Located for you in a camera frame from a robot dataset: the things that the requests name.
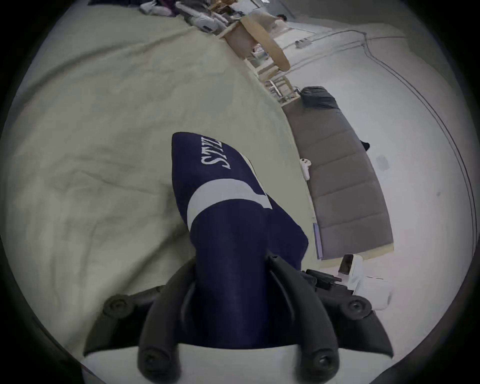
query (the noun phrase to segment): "wrinkled fabric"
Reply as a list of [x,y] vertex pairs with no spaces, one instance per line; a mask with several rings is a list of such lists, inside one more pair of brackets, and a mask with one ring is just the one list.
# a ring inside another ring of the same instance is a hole
[[[235,145],[313,239],[280,105],[225,41],[182,17],[75,3],[21,89],[0,141],[2,241],[28,304],[76,358],[108,297],[165,284],[194,256],[172,189],[173,133]],[[315,269],[314,251],[303,268]]]

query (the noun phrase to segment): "white floor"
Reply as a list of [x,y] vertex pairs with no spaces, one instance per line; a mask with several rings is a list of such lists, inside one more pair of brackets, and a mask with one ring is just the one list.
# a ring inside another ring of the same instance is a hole
[[[408,78],[442,117],[465,161],[479,205],[480,148],[463,100],[409,52],[405,39],[373,40],[369,47],[375,57]],[[359,138],[371,144],[368,155],[384,192],[395,251],[367,260],[365,272],[395,287],[390,306],[378,315],[391,338],[396,362],[440,320],[471,261],[476,234],[458,160],[428,109],[369,59],[363,47],[314,61],[293,70],[288,78],[300,88],[324,86]],[[331,274],[336,270],[324,269]]]

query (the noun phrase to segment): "navy blue fabric cover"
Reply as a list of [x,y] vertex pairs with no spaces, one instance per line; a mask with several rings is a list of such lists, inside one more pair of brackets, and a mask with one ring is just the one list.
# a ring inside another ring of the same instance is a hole
[[[207,140],[202,141],[202,136],[195,133],[178,132],[172,136],[173,190],[185,223],[190,198],[208,181],[241,180],[256,194],[264,195],[239,152],[224,143],[221,147],[215,145],[214,139]],[[206,157],[202,145],[227,159],[215,154]],[[202,163],[203,156],[210,164]],[[221,201],[203,210],[192,222],[190,239],[196,249],[197,292],[209,346],[255,348],[264,343],[268,326],[267,249],[300,269],[308,239],[293,219],[268,199],[272,209],[250,200]]]

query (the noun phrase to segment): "black screw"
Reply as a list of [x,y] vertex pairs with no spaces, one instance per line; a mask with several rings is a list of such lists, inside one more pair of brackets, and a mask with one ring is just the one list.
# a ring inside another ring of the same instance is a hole
[[357,312],[357,313],[360,313],[360,312],[363,311],[363,304],[358,300],[354,300],[354,301],[350,302],[349,307],[352,311]]
[[322,356],[318,359],[317,365],[319,368],[328,368],[330,366],[330,359],[328,356]]

